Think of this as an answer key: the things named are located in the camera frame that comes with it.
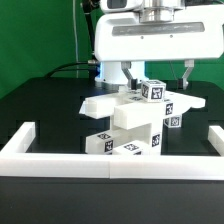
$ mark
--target black surface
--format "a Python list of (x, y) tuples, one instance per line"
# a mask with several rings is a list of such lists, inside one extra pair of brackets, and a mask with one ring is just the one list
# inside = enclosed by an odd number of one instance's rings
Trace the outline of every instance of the black surface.
[[(176, 91), (176, 83), (168, 82)], [(23, 121), (36, 121), (32, 152), (84, 153), (85, 136), (108, 120), (78, 115), (85, 97), (105, 93), (87, 79), (31, 79), (0, 101), (2, 146)], [(183, 92), (207, 99), (183, 116), (181, 129), (164, 128), (163, 154), (213, 155), (208, 126), (224, 122), (224, 93), (193, 82)], [(203, 223), (224, 221), (224, 182), (0, 177), (0, 223)]]

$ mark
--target white block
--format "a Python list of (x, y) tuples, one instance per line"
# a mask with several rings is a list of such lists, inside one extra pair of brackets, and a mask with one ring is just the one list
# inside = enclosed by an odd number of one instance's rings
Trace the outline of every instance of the white block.
[(35, 137), (35, 123), (24, 122), (0, 153), (24, 153), (27, 151)]
[(148, 155), (149, 145), (135, 140), (113, 149), (113, 155)]
[[(115, 106), (114, 125), (131, 129), (141, 125), (152, 123), (158, 119), (165, 119), (185, 113), (191, 107), (201, 108), (205, 106), (205, 100), (198, 97), (166, 91), (165, 99), (160, 103), (135, 102), (125, 105)], [(173, 111), (167, 114), (167, 105), (173, 104)]]
[(136, 93), (129, 93), (123, 97), (123, 104), (134, 103), (143, 101), (142, 96), (140, 95), (140, 90), (137, 90)]
[(112, 149), (130, 141), (126, 130), (109, 130), (86, 138), (86, 153), (110, 155)]
[(86, 98), (85, 114), (86, 116), (99, 119), (109, 117), (114, 114), (114, 107), (123, 104), (123, 93), (113, 93), (101, 96)]
[(164, 100), (166, 83), (159, 80), (143, 81), (141, 96), (147, 102), (162, 102)]
[(182, 115), (164, 119), (164, 124), (168, 128), (180, 128), (182, 125)]
[(220, 126), (209, 126), (208, 140), (220, 156), (224, 156), (224, 130)]
[(111, 131), (115, 131), (120, 129), (120, 127), (117, 127), (116, 125), (114, 125), (114, 116), (110, 116), (110, 130)]
[(0, 176), (110, 178), (110, 156), (0, 153)]

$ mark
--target black cable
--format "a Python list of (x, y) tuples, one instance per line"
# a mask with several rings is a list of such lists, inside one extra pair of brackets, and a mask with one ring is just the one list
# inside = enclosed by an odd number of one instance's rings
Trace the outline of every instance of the black cable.
[(171, 72), (172, 72), (172, 74), (173, 74), (173, 78), (174, 78), (175, 80), (177, 80), (177, 76), (176, 76), (176, 74), (175, 74), (175, 72), (174, 72), (174, 68), (173, 68), (173, 65), (172, 65), (171, 61), (169, 61), (169, 64), (170, 64)]
[(61, 65), (61, 66), (53, 69), (52, 71), (48, 72), (46, 75), (44, 75), (44, 77), (45, 78), (50, 78), (55, 72), (57, 72), (57, 71), (59, 71), (63, 68), (76, 66), (76, 65), (88, 65), (88, 62), (73, 62), (73, 63), (68, 63), (68, 64)]

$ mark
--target white rectangular bar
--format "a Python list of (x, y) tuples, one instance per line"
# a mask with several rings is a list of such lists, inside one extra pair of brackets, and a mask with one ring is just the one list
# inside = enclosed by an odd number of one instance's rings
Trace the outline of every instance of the white rectangular bar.
[(220, 126), (209, 126), (208, 140), (217, 152), (224, 156), (224, 130)]
[(224, 158), (113, 156), (110, 178), (224, 180)]
[(24, 153), (27, 151), (35, 137), (35, 123), (24, 122), (0, 153)]
[(167, 101), (158, 103), (139, 101), (117, 105), (114, 108), (114, 125), (124, 129), (131, 129), (152, 123), (155, 120), (163, 120), (183, 114), (191, 107), (201, 108), (205, 106), (204, 99), (184, 94), (166, 91), (165, 98), (173, 103), (172, 113), (166, 114)]
[(109, 178), (110, 156), (49, 153), (0, 155), (0, 176)]
[(224, 158), (12, 153), (0, 176), (224, 180)]

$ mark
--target green backdrop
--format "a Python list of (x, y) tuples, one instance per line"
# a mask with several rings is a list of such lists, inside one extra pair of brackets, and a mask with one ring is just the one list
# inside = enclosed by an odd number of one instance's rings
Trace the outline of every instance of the green backdrop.
[[(86, 61), (91, 49), (80, 2), (76, 1), (78, 58)], [(0, 97), (29, 78), (42, 77), (59, 65), (76, 61), (72, 0), (2, 0), (0, 5)], [(100, 15), (100, 10), (92, 14), (94, 23)], [(172, 65), (176, 76), (181, 77), (184, 63)], [(173, 79), (168, 62), (147, 63), (146, 74)], [(190, 79), (214, 82), (224, 88), (224, 57), (196, 61)]]

